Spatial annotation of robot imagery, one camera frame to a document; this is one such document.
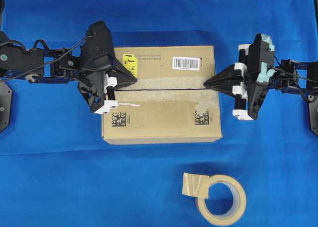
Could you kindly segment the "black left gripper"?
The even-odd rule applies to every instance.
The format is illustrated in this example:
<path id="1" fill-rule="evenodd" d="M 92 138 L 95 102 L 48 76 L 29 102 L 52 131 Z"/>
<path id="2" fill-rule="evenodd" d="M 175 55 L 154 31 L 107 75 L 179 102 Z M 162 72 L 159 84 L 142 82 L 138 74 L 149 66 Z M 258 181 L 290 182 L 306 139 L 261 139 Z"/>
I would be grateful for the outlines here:
<path id="1" fill-rule="evenodd" d="M 107 114 L 118 106 L 118 82 L 137 82 L 137 78 L 115 57 L 112 36 L 104 21 L 89 26 L 80 55 L 78 90 L 92 113 Z"/>

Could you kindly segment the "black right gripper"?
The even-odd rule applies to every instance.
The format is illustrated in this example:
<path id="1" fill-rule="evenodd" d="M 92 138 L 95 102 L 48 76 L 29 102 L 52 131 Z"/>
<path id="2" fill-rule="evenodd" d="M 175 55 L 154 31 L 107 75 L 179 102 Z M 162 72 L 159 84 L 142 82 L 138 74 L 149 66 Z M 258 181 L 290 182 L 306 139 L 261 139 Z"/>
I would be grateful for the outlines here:
<path id="1" fill-rule="evenodd" d="M 235 97 L 232 115 L 239 120 L 256 120 L 275 74 L 270 36 L 257 34 L 252 44 L 238 45 L 239 60 L 206 80 L 207 89 Z"/>

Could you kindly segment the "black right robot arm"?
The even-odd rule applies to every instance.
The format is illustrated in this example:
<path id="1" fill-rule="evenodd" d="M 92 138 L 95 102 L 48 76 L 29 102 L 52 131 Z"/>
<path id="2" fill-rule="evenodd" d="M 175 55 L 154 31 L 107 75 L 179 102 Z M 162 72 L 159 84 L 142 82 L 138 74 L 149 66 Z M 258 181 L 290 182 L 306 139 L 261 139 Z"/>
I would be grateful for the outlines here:
<path id="1" fill-rule="evenodd" d="M 237 119 L 256 120 L 271 89 L 300 95 L 307 103 L 317 100 L 317 62 L 279 62 L 272 39 L 265 34 L 257 34 L 252 44 L 240 44 L 238 51 L 238 62 L 203 83 L 235 99 L 232 115 Z"/>

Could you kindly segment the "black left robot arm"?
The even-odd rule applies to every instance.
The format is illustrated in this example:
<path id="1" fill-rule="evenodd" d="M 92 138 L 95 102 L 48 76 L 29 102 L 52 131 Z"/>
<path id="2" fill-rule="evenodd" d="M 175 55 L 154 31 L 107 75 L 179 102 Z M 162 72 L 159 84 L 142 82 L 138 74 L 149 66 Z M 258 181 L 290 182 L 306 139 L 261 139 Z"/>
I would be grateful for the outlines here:
<path id="1" fill-rule="evenodd" d="M 116 108 L 115 91 L 138 81 L 116 58 L 111 32 L 104 21 L 91 24 L 70 49 L 49 49 L 42 39 L 26 49 L 1 32 L 0 76 L 4 81 L 24 79 L 29 83 L 77 81 L 79 92 L 95 114 Z"/>

